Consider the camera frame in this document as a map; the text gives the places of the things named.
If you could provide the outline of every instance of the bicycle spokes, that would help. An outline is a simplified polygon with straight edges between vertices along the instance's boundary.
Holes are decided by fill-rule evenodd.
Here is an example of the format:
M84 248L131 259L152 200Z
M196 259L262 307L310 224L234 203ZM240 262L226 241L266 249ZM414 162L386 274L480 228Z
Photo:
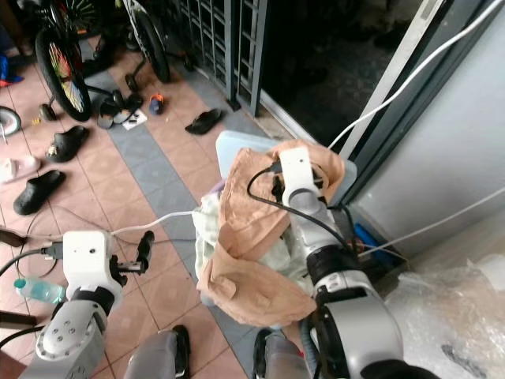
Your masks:
M72 81L72 70L70 68L69 60L55 43L51 43L49 45L49 54L54 72L58 77L63 91L65 91L66 98L69 102L71 102L76 110L82 112L84 110L82 94L80 93L79 88Z

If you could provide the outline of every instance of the white cable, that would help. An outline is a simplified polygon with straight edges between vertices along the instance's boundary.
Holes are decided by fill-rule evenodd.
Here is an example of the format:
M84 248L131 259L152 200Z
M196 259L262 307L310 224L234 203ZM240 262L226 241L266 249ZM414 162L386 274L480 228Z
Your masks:
M398 90L387 100L385 100L382 104L380 104L377 108L372 109L369 113L364 114L358 120L352 122L348 125L334 140L330 143L328 148L333 148L337 142L339 142L342 137L344 137L352 128L354 128L359 122L373 116L375 113L384 109L387 105L389 105L394 99L396 99L403 90L410 84L410 82L433 60L435 57L446 50L448 47L454 45L461 38L472 32L482 21L484 21L493 10L495 10L503 0L495 0L491 3L491 5L486 8L470 25L461 30L454 37L449 39L447 42L440 45L435 51L433 51L403 82L403 84L398 88Z
M158 223L162 223L165 220L168 220L170 217L175 216L191 216L193 211L184 211L184 212L172 212L163 217L160 217L156 221L152 223L148 223L146 225L139 225L138 227L123 227L122 229L117 229L116 231L112 231L110 235L119 235L121 233L126 233L127 231L143 231L145 229L149 229L150 227L154 227Z
M413 237L415 235L419 235L421 233L424 233L425 231L429 231L430 229L433 229L434 227L438 227L439 225L441 225L443 223L446 223L447 221L450 221L450 220L454 219L455 217L460 216L461 214L463 214L465 212L468 212L470 209L474 209L475 207L477 207L477 206L485 203L486 201L490 201L491 199L499 196L500 194L502 194L504 192L505 192L505 187L502 187L502 188L498 189L497 191L491 193L490 195L486 196L484 199L480 199L478 202L469 205L468 207L466 207L466 208L462 209L461 211L456 212L456 213L454 213L454 214L446 217L445 219L437 221L436 223L432 223L432 224L428 225L427 227L422 227L421 229L413 231L412 233L404 235L403 237L396 238L393 241L389 241L388 243L384 243L383 245L377 246L377 247L375 247L375 248L373 248L371 250L367 250L364 253L361 253L359 256L368 255L368 254L373 253L375 251L382 250L384 247L388 247L388 246L394 245L395 243L401 242L404 239L408 239L408 238L411 238L411 237Z

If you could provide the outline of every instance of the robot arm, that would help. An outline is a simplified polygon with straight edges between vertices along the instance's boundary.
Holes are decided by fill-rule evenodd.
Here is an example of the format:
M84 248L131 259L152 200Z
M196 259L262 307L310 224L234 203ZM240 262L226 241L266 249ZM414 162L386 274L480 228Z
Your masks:
M22 379L85 379L104 352L103 333L109 312L122 301L127 278L121 272L144 273L154 234L146 232L137 261L118 263L102 231L71 231L63 237L63 272L69 285L68 302L55 314L36 341L32 362Z

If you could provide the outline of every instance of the bicycle wheel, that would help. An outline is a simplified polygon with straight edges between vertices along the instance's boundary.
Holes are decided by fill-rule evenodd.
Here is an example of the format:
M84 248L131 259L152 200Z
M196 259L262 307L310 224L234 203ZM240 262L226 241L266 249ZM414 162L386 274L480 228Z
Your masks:
M37 63L47 86L63 110L77 121L87 121L92 114L91 100L84 79L72 69L62 42L49 30L36 38Z
M139 43L144 46L147 52L147 59L151 63L156 76L163 83L170 81L170 69L163 50L162 42L158 33L149 18L144 12L137 12L135 15L135 26L139 37Z

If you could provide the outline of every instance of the plastic bottle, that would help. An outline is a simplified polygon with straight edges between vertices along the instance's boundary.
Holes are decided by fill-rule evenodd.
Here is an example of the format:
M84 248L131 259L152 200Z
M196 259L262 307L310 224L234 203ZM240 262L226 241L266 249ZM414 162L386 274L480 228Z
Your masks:
M17 293L25 298L34 298L41 302L57 303L65 299L65 288L38 278L14 280Z

